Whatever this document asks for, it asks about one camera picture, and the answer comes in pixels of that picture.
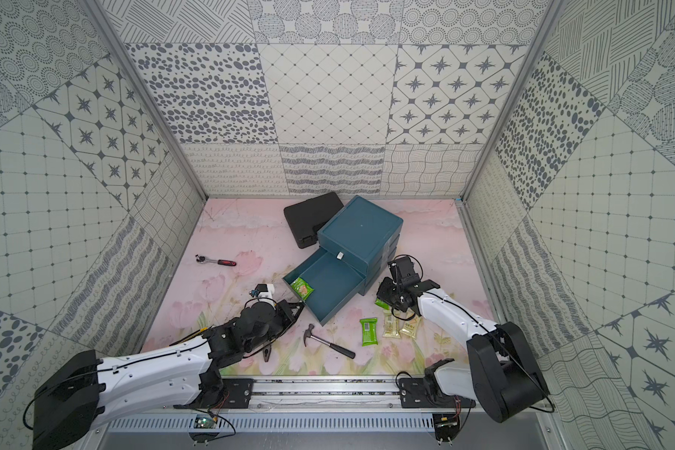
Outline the green cookie packet front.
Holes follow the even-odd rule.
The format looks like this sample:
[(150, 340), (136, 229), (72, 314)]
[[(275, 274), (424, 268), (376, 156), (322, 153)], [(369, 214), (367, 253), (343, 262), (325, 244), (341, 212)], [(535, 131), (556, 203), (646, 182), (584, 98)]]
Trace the green cookie packet front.
[(303, 301), (306, 301), (314, 292), (311, 285), (301, 277), (298, 277), (291, 283), (291, 288)]

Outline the green cookie packet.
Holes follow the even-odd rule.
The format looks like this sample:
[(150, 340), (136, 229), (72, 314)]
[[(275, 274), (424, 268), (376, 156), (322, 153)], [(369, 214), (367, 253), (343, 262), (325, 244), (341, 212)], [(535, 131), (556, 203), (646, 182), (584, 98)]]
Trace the green cookie packet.
[(377, 318), (365, 318), (360, 320), (361, 342), (363, 347), (378, 344), (377, 322)]
[(380, 299), (375, 300), (375, 305), (378, 306), (381, 309), (384, 309), (385, 311), (390, 311), (390, 309), (391, 309), (390, 305), (386, 304), (386, 302), (384, 302)]
[(306, 301), (314, 292), (311, 285), (301, 277), (298, 277), (291, 283), (291, 288), (303, 301)]

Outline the yellow cookie packet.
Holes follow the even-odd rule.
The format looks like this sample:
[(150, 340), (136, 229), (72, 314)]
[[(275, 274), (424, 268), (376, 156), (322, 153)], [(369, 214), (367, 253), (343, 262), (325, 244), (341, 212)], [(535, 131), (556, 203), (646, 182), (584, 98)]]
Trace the yellow cookie packet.
[(401, 337), (401, 321), (391, 312), (384, 315), (384, 333), (382, 336), (387, 339), (399, 339)]
[(399, 333), (405, 337), (409, 337), (411, 339), (417, 339), (418, 335), (418, 329), (421, 324), (422, 318), (420, 316), (415, 315), (412, 317), (410, 320), (405, 320), (401, 322), (401, 326), (399, 328)]

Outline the teal drawer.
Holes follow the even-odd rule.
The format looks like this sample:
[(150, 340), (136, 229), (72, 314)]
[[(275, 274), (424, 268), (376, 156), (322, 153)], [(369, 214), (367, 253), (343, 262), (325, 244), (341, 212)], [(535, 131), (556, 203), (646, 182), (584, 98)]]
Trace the teal drawer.
[(358, 294), (366, 276), (324, 249), (317, 249), (282, 279), (298, 298), (300, 295), (292, 287), (294, 281), (303, 279), (313, 288), (305, 303), (317, 321), (324, 326)]

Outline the teal drawer cabinet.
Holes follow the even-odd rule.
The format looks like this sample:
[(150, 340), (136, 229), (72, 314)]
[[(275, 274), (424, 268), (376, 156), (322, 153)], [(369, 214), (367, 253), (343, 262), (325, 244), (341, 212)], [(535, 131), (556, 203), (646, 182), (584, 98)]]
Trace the teal drawer cabinet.
[(403, 219), (355, 196), (318, 230), (322, 249), (361, 274), (364, 296), (395, 255)]

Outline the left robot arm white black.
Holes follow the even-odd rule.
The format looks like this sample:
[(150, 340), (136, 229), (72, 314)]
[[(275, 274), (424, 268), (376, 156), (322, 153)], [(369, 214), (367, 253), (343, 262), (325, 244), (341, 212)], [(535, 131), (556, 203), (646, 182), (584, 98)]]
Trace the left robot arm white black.
[(223, 403), (221, 370), (258, 354), (296, 324), (301, 302), (253, 301), (225, 324), (175, 345), (116, 357), (89, 350), (73, 356), (35, 392), (35, 449), (62, 449), (92, 429), (162, 406), (209, 408)]

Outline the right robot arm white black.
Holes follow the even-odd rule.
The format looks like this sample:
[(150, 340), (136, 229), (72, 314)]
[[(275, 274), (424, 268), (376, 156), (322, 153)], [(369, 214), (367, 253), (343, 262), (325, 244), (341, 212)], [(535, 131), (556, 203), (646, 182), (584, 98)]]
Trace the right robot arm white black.
[(444, 358), (425, 368), (421, 387), (406, 382), (397, 385), (406, 401), (459, 408), (477, 403), (494, 421), (503, 423), (526, 410), (538, 410), (547, 401), (551, 414), (555, 405), (548, 385), (522, 329), (513, 322), (497, 324), (468, 310), (431, 279), (420, 279), (414, 261), (407, 255), (388, 263), (390, 275), (378, 289), (377, 299), (392, 311), (410, 312), (437, 324), (464, 344), (468, 365)]

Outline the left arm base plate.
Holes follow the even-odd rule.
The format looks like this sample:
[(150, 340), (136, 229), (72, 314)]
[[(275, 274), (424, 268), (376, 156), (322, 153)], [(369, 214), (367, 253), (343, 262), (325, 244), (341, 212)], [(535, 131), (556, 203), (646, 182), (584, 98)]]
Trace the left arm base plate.
[(187, 405), (191, 409), (247, 409), (254, 379), (227, 378), (202, 386), (198, 397)]

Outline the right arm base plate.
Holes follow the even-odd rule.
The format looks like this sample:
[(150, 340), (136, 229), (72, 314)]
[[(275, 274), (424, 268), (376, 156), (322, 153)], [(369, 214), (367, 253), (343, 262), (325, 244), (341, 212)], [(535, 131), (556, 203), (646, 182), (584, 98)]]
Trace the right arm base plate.
[(423, 378), (397, 377), (396, 386), (399, 390), (400, 405), (403, 409), (439, 408), (455, 410), (474, 408), (476, 401), (461, 396), (448, 396), (437, 392), (435, 386), (428, 388)]

